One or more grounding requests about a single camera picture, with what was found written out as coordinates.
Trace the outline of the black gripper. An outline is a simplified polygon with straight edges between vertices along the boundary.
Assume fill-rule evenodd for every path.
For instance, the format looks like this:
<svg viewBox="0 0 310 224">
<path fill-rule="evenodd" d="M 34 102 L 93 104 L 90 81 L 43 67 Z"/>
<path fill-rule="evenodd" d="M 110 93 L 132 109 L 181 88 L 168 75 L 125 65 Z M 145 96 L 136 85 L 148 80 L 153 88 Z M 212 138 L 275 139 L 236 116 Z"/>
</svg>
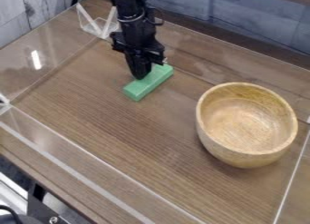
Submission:
<svg viewBox="0 0 310 224">
<path fill-rule="evenodd" d="M 137 79 L 149 75 L 152 63 L 164 65 L 165 46 L 156 35 L 157 27 L 149 21 L 122 23 L 122 31 L 110 34 L 113 49 L 125 54 L 132 74 Z"/>
</svg>

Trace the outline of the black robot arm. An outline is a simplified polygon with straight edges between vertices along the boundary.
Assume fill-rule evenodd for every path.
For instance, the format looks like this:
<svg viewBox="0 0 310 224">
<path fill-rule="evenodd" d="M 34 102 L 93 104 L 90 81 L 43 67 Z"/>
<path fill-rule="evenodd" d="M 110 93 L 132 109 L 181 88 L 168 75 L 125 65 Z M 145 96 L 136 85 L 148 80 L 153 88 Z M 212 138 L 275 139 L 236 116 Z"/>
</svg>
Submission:
<svg viewBox="0 0 310 224">
<path fill-rule="evenodd" d="M 164 65 L 165 46 L 157 40 L 156 8 L 149 0 L 112 0 L 118 11 L 121 31 L 113 32 L 113 49 L 125 54 L 132 74 L 142 80 L 154 64 Z"/>
</svg>

